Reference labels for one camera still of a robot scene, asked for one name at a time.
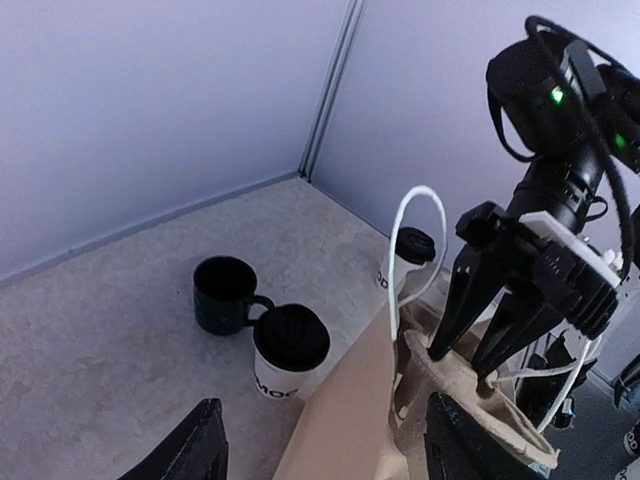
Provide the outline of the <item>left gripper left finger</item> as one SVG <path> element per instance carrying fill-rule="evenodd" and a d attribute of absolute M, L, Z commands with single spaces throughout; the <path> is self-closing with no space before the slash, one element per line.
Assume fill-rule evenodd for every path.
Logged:
<path fill-rule="evenodd" d="M 228 459 L 222 402 L 206 398 L 120 479 L 226 479 Z"/>

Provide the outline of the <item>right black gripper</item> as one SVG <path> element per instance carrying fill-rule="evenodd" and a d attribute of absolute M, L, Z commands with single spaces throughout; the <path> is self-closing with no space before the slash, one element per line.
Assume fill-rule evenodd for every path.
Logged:
<path fill-rule="evenodd" d="M 541 238 L 492 201 L 464 213 L 455 226 L 464 245 L 456 256 L 444 314 L 428 349 L 441 360 L 473 325 L 505 284 L 530 279 L 550 241 Z M 555 312 L 542 295 L 505 293 L 471 361 L 478 381 L 555 326 Z"/>

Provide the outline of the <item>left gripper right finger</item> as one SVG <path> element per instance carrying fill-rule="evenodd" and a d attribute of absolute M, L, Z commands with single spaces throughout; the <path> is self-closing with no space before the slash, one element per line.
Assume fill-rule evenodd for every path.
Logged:
<path fill-rule="evenodd" d="M 452 397 L 429 396 L 424 434 L 431 479 L 528 479 L 530 468 L 502 447 Z"/>

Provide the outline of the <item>cardboard cup carrier tray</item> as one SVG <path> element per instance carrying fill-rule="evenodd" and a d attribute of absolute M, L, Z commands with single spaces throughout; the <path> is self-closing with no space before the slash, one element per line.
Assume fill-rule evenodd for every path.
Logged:
<path fill-rule="evenodd" d="M 521 463 L 556 468 L 559 451 L 499 390 L 496 376 L 492 374 L 487 383 L 477 379 L 468 359 L 470 348 L 478 343 L 478 338 L 466 335 L 461 347 L 437 362 L 428 355 L 430 341 L 429 334 L 417 330 L 406 330 L 398 336 L 398 352 L 407 357 L 407 362 L 399 368 L 402 377 L 394 394 L 395 413 L 399 416 L 395 442 L 407 457 L 409 472 L 420 479 L 427 477 L 418 471 L 418 463 L 426 460 L 423 434 L 427 426 L 428 397 L 432 393 L 450 396 Z"/>

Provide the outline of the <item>black cup lid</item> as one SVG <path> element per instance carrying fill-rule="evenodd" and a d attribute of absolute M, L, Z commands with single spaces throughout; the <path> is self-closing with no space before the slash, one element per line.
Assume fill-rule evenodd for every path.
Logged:
<path fill-rule="evenodd" d="M 435 242 L 420 229 L 402 227 L 398 231 L 395 253 L 406 262 L 423 265 L 435 259 Z"/>
<path fill-rule="evenodd" d="M 321 365 L 330 350 L 329 331 L 301 304 L 285 304 L 264 312 L 253 331 L 259 354 L 272 366 L 308 372 Z"/>

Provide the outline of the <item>white paper cup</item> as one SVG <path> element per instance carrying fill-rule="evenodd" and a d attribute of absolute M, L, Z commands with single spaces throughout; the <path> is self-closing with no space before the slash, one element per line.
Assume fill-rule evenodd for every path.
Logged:
<path fill-rule="evenodd" d="M 267 399 L 284 401 L 294 398 L 306 384 L 318 366 L 305 370 L 291 370 L 277 367 L 254 348 L 254 385 L 258 392 Z"/>
<path fill-rule="evenodd" d="M 389 287 L 393 285 L 399 306 L 406 305 L 413 299 L 405 287 L 407 276 L 412 271 L 420 270 L 425 264 L 426 260 L 420 250 L 397 243 L 394 256 L 386 253 L 383 257 L 375 278 L 376 287 L 387 294 Z"/>

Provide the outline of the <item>brown paper bag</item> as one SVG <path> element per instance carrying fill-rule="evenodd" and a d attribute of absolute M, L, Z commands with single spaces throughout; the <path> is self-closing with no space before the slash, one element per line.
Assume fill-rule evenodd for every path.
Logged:
<path fill-rule="evenodd" d="M 492 310 L 486 309 L 454 347 L 461 347 L 468 334 L 478 338 L 470 348 L 469 364 L 491 316 Z M 409 472 L 407 457 L 395 442 L 399 416 L 394 394 L 402 377 L 399 368 L 407 362 L 398 352 L 398 336 L 417 330 L 432 341 L 439 322 L 438 311 L 425 302 L 399 306 L 389 300 L 307 401 L 276 477 L 420 479 Z M 499 390 L 513 401 L 501 384 L 513 380 L 514 374 L 505 370 L 492 374 Z M 528 479 L 541 479 L 552 470 L 537 464 L 528 467 Z"/>

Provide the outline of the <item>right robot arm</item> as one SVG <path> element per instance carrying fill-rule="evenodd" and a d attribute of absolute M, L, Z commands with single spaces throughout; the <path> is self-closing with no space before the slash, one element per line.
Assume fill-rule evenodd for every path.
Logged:
<path fill-rule="evenodd" d="M 428 349 L 442 360 L 496 302 L 471 360 L 479 379 L 561 323 L 598 338 L 635 257 L 619 167 L 639 168 L 639 81 L 547 18 L 529 16 L 525 30 L 486 82 L 494 127 L 512 123 L 527 171 L 507 207 L 485 202 L 458 220 L 464 247 Z"/>

